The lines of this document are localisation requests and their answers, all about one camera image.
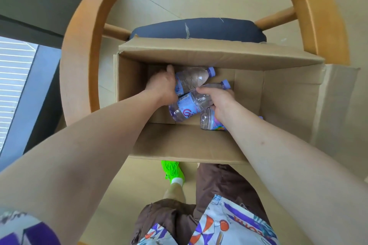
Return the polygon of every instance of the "person's left hand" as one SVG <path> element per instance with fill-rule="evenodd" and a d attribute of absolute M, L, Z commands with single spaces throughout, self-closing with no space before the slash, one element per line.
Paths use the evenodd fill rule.
<path fill-rule="evenodd" d="M 166 71 L 160 71 L 149 79 L 146 90 L 156 92 L 159 97 L 159 106 L 166 106 L 178 100 L 175 85 L 174 67 L 168 65 Z"/>

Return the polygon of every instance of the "purple bottle cap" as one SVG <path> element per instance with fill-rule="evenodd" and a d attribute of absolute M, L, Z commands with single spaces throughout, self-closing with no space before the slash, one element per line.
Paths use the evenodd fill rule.
<path fill-rule="evenodd" d="M 223 88 L 224 90 L 226 90 L 226 89 L 230 89 L 230 88 L 231 88 L 231 86 L 230 86 L 230 84 L 229 84 L 228 80 L 223 80 L 223 81 L 221 82 L 221 85 L 222 85 L 222 88 Z"/>
<path fill-rule="evenodd" d="M 207 72 L 208 72 L 208 77 L 209 78 L 212 78 L 212 77 L 214 77 L 216 75 L 216 72 L 214 71 L 214 68 L 213 67 L 209 67 L 207 69 Z"/>

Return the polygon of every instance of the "cardboard box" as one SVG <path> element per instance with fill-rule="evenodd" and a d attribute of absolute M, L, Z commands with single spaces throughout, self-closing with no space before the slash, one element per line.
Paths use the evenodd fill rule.
<path fill-rule="evenodd" d="M 116 100 L 144 89 L 155 71 L 173 64 L 214 66 L 235 99 L 255 114 L 327 154 L 338 147 L 357 69 L 325 65 L 324 59 L 295 48 L 208 39 L 134 38 L 114 56 Z M 142 130 L 131 157 L 186 162 L 247 162 L 228 132 L 200 129 L 199 114 L 185 122 L 159 108 Z"/>

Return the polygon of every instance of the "forearm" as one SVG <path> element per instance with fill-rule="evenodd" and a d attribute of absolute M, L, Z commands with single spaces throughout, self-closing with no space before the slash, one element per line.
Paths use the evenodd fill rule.
<path fill-rule="evenodd" d="M 363 244 L 368 215 L 363 181 L 235 101 L 222 121 L 268 190 L 316 245 Z"/>
<path fill-rule="evenodd" d="M 155 93 L 143 91 L 51 136 L 1 173 L 0 205 L 29 212 L 62 243 L 76 243 L 157 108 Z"/>

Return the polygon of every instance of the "bottle label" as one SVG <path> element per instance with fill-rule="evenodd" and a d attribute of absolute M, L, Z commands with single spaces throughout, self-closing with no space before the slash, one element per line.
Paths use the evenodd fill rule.
<path fill-rule="evenodd" d="M 214 117 L 214 120 L 211 124 L 210 130 L 216 130 L 216 131 L 227 131 L 224 124 L 219 122 L 216 117 Z"/>
<path fill-rule="evenodd" d="M 200 113 L 200 109 L 194 103 L 190 93 L 185 94 L 178 100 L 178 107 L 185 118 L 189 118 L 197 113 Z"/>
<path fill-rule="evenodd" d="M 175 85 L 175 93 L 178 96 L 181 96 L 184 94 L 184 90 L 183 90 L 183 86 L 182 86 L 182 82 L 179 80 L 179 77 L 177 75 L 175 75 L 175 80 L 176 80 L 176 85 Z"/>

